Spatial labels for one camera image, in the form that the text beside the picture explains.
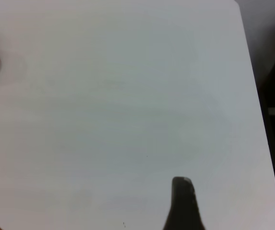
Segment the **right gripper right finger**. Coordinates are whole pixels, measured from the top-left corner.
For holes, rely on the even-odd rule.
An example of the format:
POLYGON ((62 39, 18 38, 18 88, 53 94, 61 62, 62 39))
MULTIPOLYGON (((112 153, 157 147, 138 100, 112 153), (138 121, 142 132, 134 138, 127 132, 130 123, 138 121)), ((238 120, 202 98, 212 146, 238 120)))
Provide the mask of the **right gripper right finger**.
POLYGON ((171 188, 171 206, 165 230, 204 230, 194 186, 187 177, 174 177, 171 188))

